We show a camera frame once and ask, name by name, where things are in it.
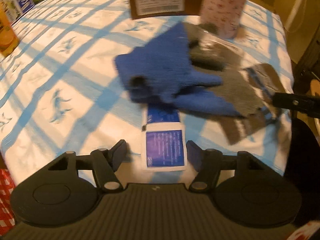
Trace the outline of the blue white sachet packet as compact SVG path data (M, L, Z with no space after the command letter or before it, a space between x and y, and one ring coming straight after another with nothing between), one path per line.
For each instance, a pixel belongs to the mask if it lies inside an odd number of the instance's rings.
M185 129L178 110L156 104L145 106L141 149L144 170L173 172L186 169Z

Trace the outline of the grey knitted socks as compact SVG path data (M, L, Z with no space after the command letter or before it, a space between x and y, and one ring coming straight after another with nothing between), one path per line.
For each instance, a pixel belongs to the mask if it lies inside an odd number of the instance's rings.
M203 26L184 23L189 40L189 57L199 72L214 74L223 83L209 91L232 103L239 117L216 120L231 145L276 122L282 110L272 105L272 96L285 89L274 68L268 63L241 65L244 51L224 41Z

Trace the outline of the blue knitted glove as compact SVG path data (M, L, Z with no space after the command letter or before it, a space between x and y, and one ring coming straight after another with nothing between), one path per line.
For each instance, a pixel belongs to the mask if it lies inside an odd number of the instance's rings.
M208 91L223 84L221 77L199 72L191 64L189 26L179 22L145 46L115 57L130 99L198 113L240 116L231 102Z

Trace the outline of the blue checked bed sheet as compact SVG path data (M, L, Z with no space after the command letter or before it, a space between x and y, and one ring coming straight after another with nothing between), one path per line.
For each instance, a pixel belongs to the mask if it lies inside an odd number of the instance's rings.
M114 57L142 46L179 21L131 20L129 0L45 0L14 26L19 46L1 56L1 154L16 185L67 150L87 155L124 139L130 152L117 171L126 183L185 183L195 171L150 172L141 166L142 106L120 83ZM293 75L280 17L248 1L234 42L241 64L270 63L287 92ZM230 145L219 122L181 113L186 140L224 154L248 151L283 175L291 120L280 120Z

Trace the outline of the pink lid floral tumbler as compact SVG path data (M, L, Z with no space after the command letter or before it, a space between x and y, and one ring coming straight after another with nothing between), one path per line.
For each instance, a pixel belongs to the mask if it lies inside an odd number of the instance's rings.
M200 23L221 38L233 38L247 0L202 0Z

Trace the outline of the orange juice bottle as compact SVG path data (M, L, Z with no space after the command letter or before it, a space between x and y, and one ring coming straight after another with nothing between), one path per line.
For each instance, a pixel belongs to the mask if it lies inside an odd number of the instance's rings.
M0 22L0 51L4 57L7 57L17 48L20 41L14 33L3 8L1 8Z

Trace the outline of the blue white milk box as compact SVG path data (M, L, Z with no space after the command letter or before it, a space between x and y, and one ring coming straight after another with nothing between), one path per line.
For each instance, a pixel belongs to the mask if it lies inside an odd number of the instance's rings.
M1 0L1 7L10 24L13 25L35 7L35 4L33 0Z

